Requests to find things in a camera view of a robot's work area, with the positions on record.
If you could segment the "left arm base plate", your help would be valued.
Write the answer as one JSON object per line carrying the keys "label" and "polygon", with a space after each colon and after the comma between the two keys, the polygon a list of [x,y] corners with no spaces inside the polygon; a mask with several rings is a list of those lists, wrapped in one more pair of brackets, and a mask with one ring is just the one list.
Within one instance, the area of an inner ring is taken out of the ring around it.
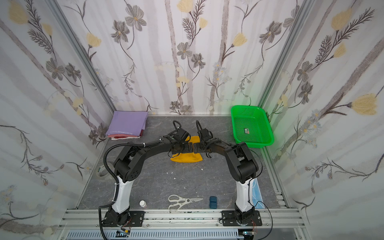
{"label": "left arm base plate", "polygon": [[141,227],[144,221],[144,211],[128,211],[117,214],[114,211],[107,212],[102,219],[104,227]]}

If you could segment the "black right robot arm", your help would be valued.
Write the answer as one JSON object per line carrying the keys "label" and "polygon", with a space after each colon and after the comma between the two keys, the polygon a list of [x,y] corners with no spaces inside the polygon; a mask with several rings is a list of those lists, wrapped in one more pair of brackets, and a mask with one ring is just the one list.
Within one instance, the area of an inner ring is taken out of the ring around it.
{"label": "black right robot arm", "polygon": [[212,154],[224,157],[229,172],[236,181],[237,199],[234,203],[234,216],[230,219],[239,225],[250,223],[253,228],[260,227],[262,222],[257,215],[256,205],[263,202],[253,202],[252,185],[262,173],[262,165],[258,165],[252,150],[246,143],[229,144],[215,138],[211,131],[201,126],[197,126],[197,133],[200,142],[193,144],[194,152],[204,153],[207,158],[211,158]]}

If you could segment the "green plastic basket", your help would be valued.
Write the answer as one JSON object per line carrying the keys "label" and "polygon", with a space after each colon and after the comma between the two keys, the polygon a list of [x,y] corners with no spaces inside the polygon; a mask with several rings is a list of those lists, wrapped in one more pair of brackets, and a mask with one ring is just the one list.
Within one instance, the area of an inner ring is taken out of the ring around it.
{"label": "green plastic basket", "polygon": [[[231,108],[233,135],[237,144],[246,143],[250,148],[261,149],[271,146],[274,134],[266,112],[256,106],[236,105]],[[244,132],[244,128],[250,129],[250,134]]]}

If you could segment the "yellow t shirt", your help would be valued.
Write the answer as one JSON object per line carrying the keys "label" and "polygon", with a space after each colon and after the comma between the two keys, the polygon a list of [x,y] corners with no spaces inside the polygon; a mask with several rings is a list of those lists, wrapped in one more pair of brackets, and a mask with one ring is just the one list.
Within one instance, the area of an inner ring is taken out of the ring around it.
{"label": "yellow t shirt", "polygon": [[[199,143],[200,138],[198,136],[193,136],[189,138],[190,143]],[[187,154],[176,154],[173,155],[170,158],[171,161],[176,162],[176,163],[198,163],[203,160],[201,154],[197,153],[187,153]]]}

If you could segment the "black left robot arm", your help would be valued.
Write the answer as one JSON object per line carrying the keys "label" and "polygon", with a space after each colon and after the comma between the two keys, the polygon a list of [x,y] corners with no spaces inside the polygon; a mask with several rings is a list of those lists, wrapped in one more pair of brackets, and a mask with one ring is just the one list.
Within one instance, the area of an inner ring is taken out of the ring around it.
{"label": "black left robot arm", "polygon": [[[98,207],[99,227],[104,240],[107,239],[103,229],[104,220],[115,225],[124,225],[131,220],[131,190],[135,179],[142,172],[145,160],[161,153],[182,153],[184,149],[189,148],[188,141],[190,139],[191,135],[187,131],[177,128],[154,142],[117,144],[107,149],[103,157],[103,163],[108,173],[115,180],[115,192],[111,203]],[[107,163],[108,154],[119,147],[123,149],[113,163],[114,169],[111,170]]]}

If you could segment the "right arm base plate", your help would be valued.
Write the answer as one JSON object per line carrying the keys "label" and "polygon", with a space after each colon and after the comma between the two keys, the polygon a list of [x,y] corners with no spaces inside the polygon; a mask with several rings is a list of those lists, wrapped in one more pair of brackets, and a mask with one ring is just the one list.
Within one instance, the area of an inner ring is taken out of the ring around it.
{"label": "right arm base plate", "polygon": [[241,215],[240,212],[232,211],[221,211],[222,217],[220,223],[224,227],[260,227],[263,225],[260,212],[254,210],[253,212],[245,213]]}

